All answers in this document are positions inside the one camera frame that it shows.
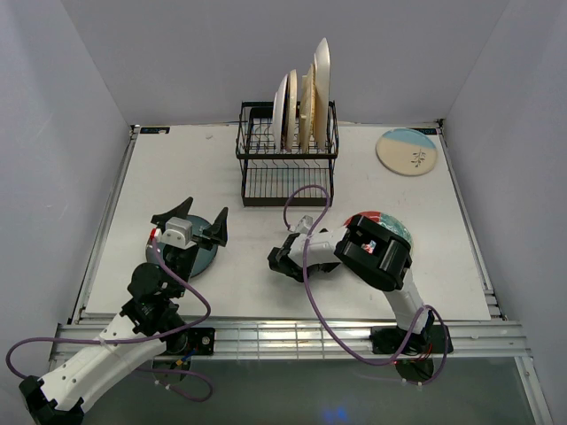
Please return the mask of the dark teal round plate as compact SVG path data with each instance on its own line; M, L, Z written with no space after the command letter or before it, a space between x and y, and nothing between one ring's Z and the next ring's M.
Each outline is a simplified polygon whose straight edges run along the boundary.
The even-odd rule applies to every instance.
M186 220L191 223L193 234L197 236L201 236L203 230L211 225L211 223L208 220L198 215L188 214L186 216ZM202 274L205 270L207 270L213 263L217 251L218 251L217 245L215 245L210 251L200 248L198 251L198 255L195 259L193 268L191 270L190 278ZM145 247L145 257L147 262L150 262L152 264L158 264L158 261L154 256L150 240L147 241Z

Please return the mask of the woven bamboo square tray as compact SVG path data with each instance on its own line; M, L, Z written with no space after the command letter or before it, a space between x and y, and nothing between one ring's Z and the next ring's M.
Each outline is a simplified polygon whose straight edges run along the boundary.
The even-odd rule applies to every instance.
M315 124L315 64L302 76L302 94L299 105L299 146L302 153L309 152Z

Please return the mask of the white plate green red rim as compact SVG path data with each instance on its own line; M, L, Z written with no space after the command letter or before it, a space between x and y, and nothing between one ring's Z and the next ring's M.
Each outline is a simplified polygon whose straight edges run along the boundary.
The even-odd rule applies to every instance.
M284 138L286 132L285 125L287 124L287 88L288 76L285 75L279 84L277 92L275 93L275 99L273 103L271 128L274 137L276 153L281 153L284 149Z

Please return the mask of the cream pink floral plate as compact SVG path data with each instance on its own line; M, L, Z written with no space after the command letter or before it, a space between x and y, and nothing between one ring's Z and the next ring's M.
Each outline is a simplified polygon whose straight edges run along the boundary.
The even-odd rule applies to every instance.
M286 109L286 124L285 124L285 137L284 148L286 151L291 152L296 128L296 114L297 114L297 95L298 95L298 76L297 70L292 69L288 74L287 80L287 109Z

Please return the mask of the red plate blue flower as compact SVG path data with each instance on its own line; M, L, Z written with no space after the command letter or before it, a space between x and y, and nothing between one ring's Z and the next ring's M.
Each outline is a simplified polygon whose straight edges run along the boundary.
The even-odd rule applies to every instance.
M387 228L395 235L402 237L409 243L410 253L413 253L413 238L408 228L400 220L390 214L379 211L358 212L358 215L364 216L382 226L383 228Z

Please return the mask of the white rectangular plate black rim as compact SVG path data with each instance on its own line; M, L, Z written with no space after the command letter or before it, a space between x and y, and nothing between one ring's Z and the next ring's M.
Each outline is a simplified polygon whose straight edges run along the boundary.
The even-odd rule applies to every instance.
M330 101L330 49L326 37L322 38L315 50L314 67L314 138L317 149L323 151L327 141L328 108Z

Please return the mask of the cream plate blue top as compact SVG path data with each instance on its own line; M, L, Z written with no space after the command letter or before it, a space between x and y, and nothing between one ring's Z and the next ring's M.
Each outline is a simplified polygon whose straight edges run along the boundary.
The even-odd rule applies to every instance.
M429 136L411 128L395 128L377 140L377 158L391 172L420 176L437 165L438 150Z

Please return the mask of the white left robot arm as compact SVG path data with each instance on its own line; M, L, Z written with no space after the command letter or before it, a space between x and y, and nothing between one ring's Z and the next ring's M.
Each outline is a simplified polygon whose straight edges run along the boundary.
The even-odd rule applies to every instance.
M200 251L225 246L229 210L196 234L187 219L193 199L151 217L153 262L138 265L128 302L93 339L63 365L42 376L23 376L19 392L37 424L80 424L88 410L116 383L164 352L182 352L191 325L176 303L186 292Z

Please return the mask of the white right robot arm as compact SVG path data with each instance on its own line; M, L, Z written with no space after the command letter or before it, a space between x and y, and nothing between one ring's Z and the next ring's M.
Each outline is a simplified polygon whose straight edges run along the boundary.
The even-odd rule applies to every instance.
M342 265L371 288L384 293L396 320L395 328L371 334L375 351L394 353L400 343L407 355L428 351L433 314L424 302L411 273L411 244L402 236L360 214L344 226L309 235L308 229L291 233L268 255L269 268L303 282L316 272L329 273Z

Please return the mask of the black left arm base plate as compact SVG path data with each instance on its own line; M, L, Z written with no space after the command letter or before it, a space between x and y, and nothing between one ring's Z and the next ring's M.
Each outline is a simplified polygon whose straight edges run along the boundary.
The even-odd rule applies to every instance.
M179 354L184 357L211 356L214 354L215 328L189 328Z

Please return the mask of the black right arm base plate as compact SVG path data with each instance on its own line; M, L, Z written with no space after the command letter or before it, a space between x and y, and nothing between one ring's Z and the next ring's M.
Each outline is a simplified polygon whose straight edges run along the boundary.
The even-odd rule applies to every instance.
M449 336L448 342L445 340L445 331L447 330L447 327L432 325L419 335L412 333L401 353L410 356L427 352L433 354L452 353L454 347L450 334L447 334ZM406 331L398 327L373 327L369 335L372 352L374 354L394 354L399 349L406 334Z

